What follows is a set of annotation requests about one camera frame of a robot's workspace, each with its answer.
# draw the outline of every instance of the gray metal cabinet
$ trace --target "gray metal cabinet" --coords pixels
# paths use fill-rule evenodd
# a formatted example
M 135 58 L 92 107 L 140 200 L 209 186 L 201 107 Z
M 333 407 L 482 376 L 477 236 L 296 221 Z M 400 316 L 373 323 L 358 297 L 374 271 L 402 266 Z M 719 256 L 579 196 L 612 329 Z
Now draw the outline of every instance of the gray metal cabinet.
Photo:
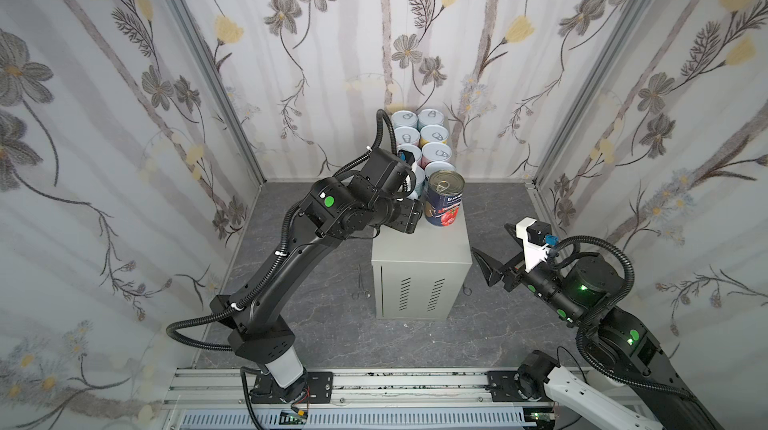
M 464 209 L 449 226 L 422 218 L 410 235 L 382 227 L 371 264 L 379 319 L 445 320 L 472 266 Z

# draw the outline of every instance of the floor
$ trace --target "floor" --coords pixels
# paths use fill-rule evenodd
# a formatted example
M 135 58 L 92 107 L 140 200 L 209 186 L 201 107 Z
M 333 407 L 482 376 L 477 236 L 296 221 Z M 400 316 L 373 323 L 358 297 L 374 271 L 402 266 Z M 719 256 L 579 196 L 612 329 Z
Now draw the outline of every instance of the floor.
M 273 251 L 283 214 L 309 187 L 265 185 L 224 293 L 238 290 Z M 504 223 L 535 216 L 523 184 L 467 184 L 461 211 L 466 212 L 469 243 L 500 261 L 514 252 Z M 466 278 L 472 294 L 458 294 L 446 321 L 377 320 L 375 297 L 352 298 L 358 264 L 365 289 L 373 290 L 370 259 L 370 241 L 348 240 L 315 268 L 284 308 L 305 367 L 518 366 L 531 350 L 553 356 L 559 345 L 576 354 L 575 329 L 523 288 L 510 293 L 501 284 L 488 288 L 477 264 Z M 225 342 L 229 331 L 216 324 L 207 339 Z M 253 364 L 228 352 L 202 352 L 197 361 L 197 368 L 242 365 Z

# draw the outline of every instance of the white can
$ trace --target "white can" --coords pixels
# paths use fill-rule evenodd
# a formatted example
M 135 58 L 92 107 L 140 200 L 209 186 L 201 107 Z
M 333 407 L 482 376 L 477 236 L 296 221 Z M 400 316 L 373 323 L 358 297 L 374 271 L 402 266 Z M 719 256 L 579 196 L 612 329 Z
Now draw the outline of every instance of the white can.
M 421 134 L 414 127 L 395 128 L 395 141 L 398 144 L 418 145 L 418 141 L 421 139 L 421 137 Z
M 412 189 L 416 192 L 418 196 L 422 195 L 422 191 L 424 190 L 424 180 L 426 180 L 426 174 L 424 173 L 424 169 L 421 168 L 418 165 L 413 166 L 413 173 L 416 175 L 416 185 L 411 186 L 410 182 L 408 182 L 408 188 Z
M 400 144 L 397 146 L 397 149 L 398 151 L 404 150 L 406 152 L 411 152 L 413 154 L 414 162 L 419 165 L 421 164 L 422 151 L 414 144 Z
M 427 125 L 419 132 L 422 136 L 418 141 L 419 147 L 424 147 L 429 142 L 448 142 L 448 129 L 441 125 Z
M 445 162 L 451 158 L 453 152 L 451 147 L 440 142 L 429 142 L 422 147 L 422 168 L 426 167 L 432 162 Z
M 432 162 L 424 167 L 424 177 L 429 178 L 438 170 L 452 170 L 455 172 L 456 167 L 449 164 L 448 162 Z
M 425 108 L 418 112 L 418 129 L 427 125 L 442 125 L 446 121 L 446 116 L 440 110 L 434 108 Z
M 389 118 L 392 121 L 394 128 L 398 127 L 414 127 L 418 125 L 418 117 L 411 111 L 400 110 L 392 114 Z

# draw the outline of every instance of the floral wallpaper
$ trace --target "floral wallpaper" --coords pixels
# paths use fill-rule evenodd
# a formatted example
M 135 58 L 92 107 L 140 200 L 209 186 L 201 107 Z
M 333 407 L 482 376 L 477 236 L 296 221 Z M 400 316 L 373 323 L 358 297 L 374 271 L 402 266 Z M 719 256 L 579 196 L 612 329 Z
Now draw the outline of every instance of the floral wallpaper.
M 532 178 L 628 0 L 186 1 L 267 177 L 314 180 L 378 108 L 442 111 L 466 177 Z
M 768 0 L 654 0 L 537 182 L 563 234 L 628 253 L 621 306 L 733 428 L 768 416 L 767 55 Z
M 192 361 L 164 328 L 206 313 L 257 186 L 178 34 L 164 0 L 0 0 L 6 426 L 159 428 Z

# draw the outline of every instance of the stack of cans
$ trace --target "stack of cans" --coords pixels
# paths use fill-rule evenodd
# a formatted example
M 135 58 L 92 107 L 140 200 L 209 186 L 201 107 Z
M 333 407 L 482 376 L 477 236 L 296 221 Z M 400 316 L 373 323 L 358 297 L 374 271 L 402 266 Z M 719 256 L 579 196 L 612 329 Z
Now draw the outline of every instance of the stack of cans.
M 416 176 L 415 187 L 408 198 L 417 199 L 426 194 L 425 215 L 431 224 L 446 226 L 453 223 L 462 200 L 464 179 L 448 160 L 453 156 L 448 146 L 446 116 L 440 110 L 425 108 L 418 115 L 408 110 L 392 114 L 397 149 L 410 152 L 415 159 L 412 166 Z

